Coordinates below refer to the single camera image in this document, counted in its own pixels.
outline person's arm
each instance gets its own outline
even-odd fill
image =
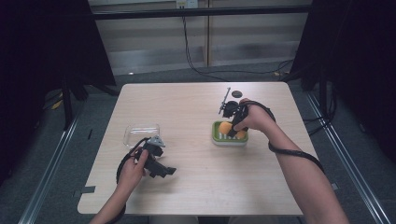
[[[257,105],[249,106],[248,116],[235,125],[234,129],[239,131],[244,127],[263,132],[274,147],[302,151]],[[349,223],[329,180],[316,164],[290,155],[276,154],[276,157],[290,191],[308,223]]]
[[[147,158],[148,151],[143,150],[137,164],[134,163],[134,154],[131,159],[125,162],[116,189],[90,223],[107,223],[120,213],[132,191],[134,191],[134,188],[136,188],[144,175],[144,166]]]

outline wooden table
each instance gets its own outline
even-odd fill
[[[78,211],[97,213],[116,187],[115,175],[128,149],[131,123],[157,123],[166,144],[159,162],[176,167],[166,178],[144,177],[127,202],[136,215],[301,215],[263,133],[249,130],[245,147],[218,147],[211,126],[227,88],[271,108],[278,125],[305,152],[317,156],[287,84],[214,82],[128,84],[122,88]],[[230,100],[239,101],[231,96]]]

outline clear plastic container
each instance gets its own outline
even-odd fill
[[[125,129],[123,144],[128,149],[131,149],[143,138],[149,138],[155,135],[160,136],[160,125],[158,124],[131,124]]]

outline black cable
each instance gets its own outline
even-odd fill
[[[286,66],[287,66],[289,63],[291,63],[292,61],[294,61],[294,59],[286,60],[286,61],[281,62],[281,63],[277,66],[277,72],[278,72],[278,75],[279,75],[279,77],[278,77],[278,79],[277,79],[278,81],[280,81],[280,80],[282,79],[282,73],[281,73],[280,69],[286,67]]]
[[[140,144],[142,144],[142,142],[149,140],[149,138],[143,138],[141,139],[133,148],[131,148],[131,150],[129,150],[129,152],[124,156],[124,158],[122,159],[122,161],[120,162],[119,168],[117,169],[117,174],[116,174],[116,181],[117,184],[119,183],[119,179],[120,179],[120,174],[121,174],[121,170],[123,165],[125,164],[126,161],[128,161],[129,159],[131,159],[132,154],[137,150],[137,148],[140,146]]]
[[[283,148],[276,148],[274,147],[270,142],[268,142],[268,147],[271,151],[278,153],[278,154],[283,154],[283,155],[289,155],[289,156],[296,156],[296,157],[301,157],[308,159],[312,161],[314,164],[317,165],[317,167],[323,172],[324,174],[324,169],[323,166],[320,164],[320,161],[318,161],[317,158],[313,157],[312,155],[303,152],[303,151],[298,151],[298,150],[291,150],[291,149],[283,149]]]
[[[330,100],[330,106],[328,109],[328,116],[327,117],[319,117],[316,119],[311,119],[312,121],[314,120],[318,120],[318,119],[324,119],[324,123],[321,124],[319,127],[317,127],[314,130],[309,131],[309,136],[312,136],[315,133],[318,133],[320,130],[326,128],[334,119],[335,116],[335,111],[337,109],[337,94],[336,94],[336,90],[335,90],[335,86],[334,84],[332,84],[332,95],[331,95],[331,100]]]
[[[192,64],[192,60],[191,60],[191,56],[190,56],[190,50],[189,50],[189,40],[187,38],[187,25],[186,25],[186,18],[182,17],[183,20],[183,28],[184,28],[184,40],[185,40],[185,45],[186,45],[186,57],[187,57],[187,62],[190,66],[190,68],[195,71],[196,73],[198,73],[201,76],[204,77],[212,77],[212,78],[216,78],[222,81],[226,81],[229,82],[229,80],[221,78],[221,77],[213,77],[210,76],[209,74],[214,74],[214,73],[248,73],[248,74],[258,74],[258,75],[263,75],[263,74],[269,74],[269,73],[274,73],[279,71],[280,69],[286,67],[289,63],[283,64],[282,66],[280,66],[280,64],[278,65],[278,68],[272,71],[267,71],[267,72],[253,72],[253,71],[240,71],[240,70],[219,70],[219,71],[212,71],[212,72],[203,72],[203,71],[199,71],[198,69],[196,69],[194,67],[194,65]]]
[[[267,106],[262,105],[262,104],[260,104],[259,102],[256,102],[256,101],[244,101],[242,104],[240,104],[240,106],[245,106],[245,105],[257,105],[257,106],[261,107],[265,112],[267,112],[267,114],[271,117],[271,119],[273,121],[276,121],[273,112]]]

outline green bowl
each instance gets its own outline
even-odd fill
[[[212,124],[212,140],[217,146],[229,146],[229,147],[243,147],[247,144],[248,133],[242,139],[237,139],[236,137],[231,138],[226,134],[219,132],[219,126],[224,121],[215,121]]]

